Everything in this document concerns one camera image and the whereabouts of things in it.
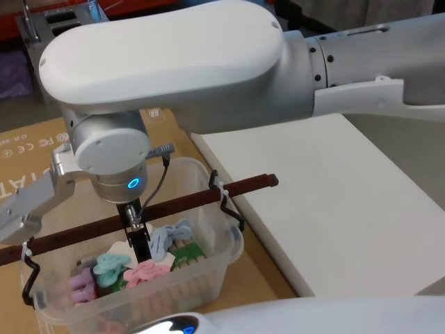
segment black metal clip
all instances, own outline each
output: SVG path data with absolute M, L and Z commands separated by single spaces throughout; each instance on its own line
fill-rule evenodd
M 22 247 L 23 247 L 22 260 L 26 263 L 26 265 L 28 267 L 30 267 L 33 270 L 33 272 L 29 276 L 29 278 L 26 281 L 26 284 L 23 288 L 22 298 L 23 298 L 23 302 L 25 303 L 25 305 L 32 306 L 34 308 L 34 299 L 30 295 L 30 293 L 31 293 L 31 289 L 34 285 L 34 282 L 40 273 L 40 266 L 37 263 L 35 263 L 33 260 L 31 260 L 30 256 L 28 255 L 28 253 L 30 253 L 29 248 L 28 248 L 28 242 L 32 241 L 33 239 L 34 239 L 33 237 L 30 238 L 29 241 L 24 242 L 22 245 Z
M 211 171 L 210 179 L 209 179 L 209 188 L 210 189 L 218 188 L 218 186 L 215 184 L 215 179 L 217 176 L 218 176 L 218 171 L 216 169 L 213 169 Z M 227 207 L 227 200 L 228 200 L 227 196 L 224 195 L 222 198 L 222 201 L 221 201 L 221 206 L 220 206 L 221 211 L 224 212 L 225 214 L 228 214 L 229 216 L 235 218 L 238 221 L 239 230 L 241 232 L 243 232 L 244 231 L 244 218 L 237 212 L 235 212 Z

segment light blue clothespin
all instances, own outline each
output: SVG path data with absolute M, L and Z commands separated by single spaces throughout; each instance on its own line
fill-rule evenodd
M 174 225 L 166 225 L 153 230 L 151 241 L 148 242 L 152 259 L 155 262 L 162 261 L 167 254 L 168 248 L 173 245 L 173 240 L 188 240 L 192 237 L 190 222 L 181 219 Z

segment cable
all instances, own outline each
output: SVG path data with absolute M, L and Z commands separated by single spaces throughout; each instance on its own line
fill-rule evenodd
M 162 163 L 164 165 L 164 172 L 162 173 L 161 179 L 159 180 L 158 185 L 156 186 L 155 190 L 153 190 L 152 194 L 148 196 L 147 200 L 142 204 L 142 207 L 140 208 L 139 214 L 137 218 L 141 218 L 142 214 L 145 210 L 145 208 L 148 206 L 148 203 L 153 199 L 153 197 L 158 193 L 159 189 L 162 186 L 162 183 L 164 182 L 165 175 L 167 174 L 168 166 L 170 165 L 170 155 L 168 156 L 162 156 Z

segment container handle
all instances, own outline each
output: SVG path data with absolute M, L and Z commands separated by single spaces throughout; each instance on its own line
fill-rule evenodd
M 28 248 L 28 242 L 33 241 L 33 237 L 29 239 L 29 241 L 25 241 L 22 244 L 22 261 L 25 262 L 25 264 L 30 267 L 33 271 L 31 272 L 31 275 L 29 276 L 28 280 L 26 281 L 26 284 L 22 291 L 22 298 L 23 302 L 27 306 L 32 306 L 34 308 L 34 298 L 31 296 L 31 289 L 34 285 L 34 282 L 37 278 L 37 276 L 40 273 L 40 266 L 35 263 L 33 260 L 31 260 L 31 256 L 33 256 L 33 253 Z
M 210 174 L 209 188 L 210 189 L 215 189 L 215 188 L 220 189 L 220 191 L 221 191 L 221 206 L 220 206 L 221 211 L 224 212 L 225 214 L 228 214 L 232 218 L 235 218 L 238 221 L 239 230 L 241 232 L 243 232 L 244 231 L 244 218 L 238 212 L 235 212 L 227 207 L 229 191 L 224 189 L 222 181 L 220 181 L 219 179 L 217 181 L 217 179 L 216 179 L 217 176 L 218 176 L 218 171 L 216 169 L 213 169 Z

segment red shelf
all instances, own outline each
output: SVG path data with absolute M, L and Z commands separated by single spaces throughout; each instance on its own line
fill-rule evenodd
M 102 8 L 107 8 L 119 0 L 99 0 Z M 50 6 L 43 6 L 31 9 L 31 12 L 38 12 L 42 10 L 49 10 L 52 8 L 76 5 L 78 3 L 86 2 L 86 0 L 67 0 L 66 2 L 56 3 Z M 106 16 L 113 18 L 118 15 L 128 14 L 139 10 L 147 10 L 151 8 L 172 5 L 178 3 L 178 0 L 124 0 L 116 6 L 113 6 L 106 11 Z M 20 32 L 15 23 L 16 16 L 22 16 L 22 12 L 7 14 L 0 17 L 0 41 L 19 38 Z

